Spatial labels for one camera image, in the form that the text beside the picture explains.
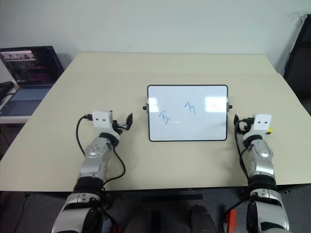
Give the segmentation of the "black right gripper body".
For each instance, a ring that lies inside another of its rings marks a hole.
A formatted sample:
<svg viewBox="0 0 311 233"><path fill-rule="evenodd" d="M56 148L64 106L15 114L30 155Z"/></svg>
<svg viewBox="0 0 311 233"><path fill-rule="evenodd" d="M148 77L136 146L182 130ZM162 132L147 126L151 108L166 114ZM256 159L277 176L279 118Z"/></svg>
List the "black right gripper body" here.
<svg viewBox="0 0 311 233"><path fill-rule="evenodd" d="M243 129L240 128L240 124L244 123ZM237 133L248 133L251 130L251 126L254 123L253 117L244 118L237 122Z"/></svg>

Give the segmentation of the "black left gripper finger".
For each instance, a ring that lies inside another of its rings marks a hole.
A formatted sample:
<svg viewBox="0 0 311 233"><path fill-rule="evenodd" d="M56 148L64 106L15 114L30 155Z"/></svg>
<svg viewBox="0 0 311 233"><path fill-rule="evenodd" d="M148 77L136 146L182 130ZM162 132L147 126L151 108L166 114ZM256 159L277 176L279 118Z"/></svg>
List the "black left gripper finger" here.
<svg viewBox="0 0 311 233"><path fill-rule="evenodd" d="M130 130L132 124L133 124L133 113L130 113L126 119L126 124L124 125L125 129L127 131Z"/></svg>

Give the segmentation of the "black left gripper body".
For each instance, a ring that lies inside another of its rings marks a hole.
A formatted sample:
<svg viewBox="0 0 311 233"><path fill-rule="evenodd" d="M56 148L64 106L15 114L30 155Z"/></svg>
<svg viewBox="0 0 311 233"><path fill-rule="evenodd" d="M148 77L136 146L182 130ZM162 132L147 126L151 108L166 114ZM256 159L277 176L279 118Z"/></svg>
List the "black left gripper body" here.
<svg viewBox="0 0 311 233"><path fill-rule="evenodd" d="M116 120L113 120L112 128L116 133L122 134L124 130L126 130L126 131L128 130L128 125L127 124L119 124Z"/></svg>

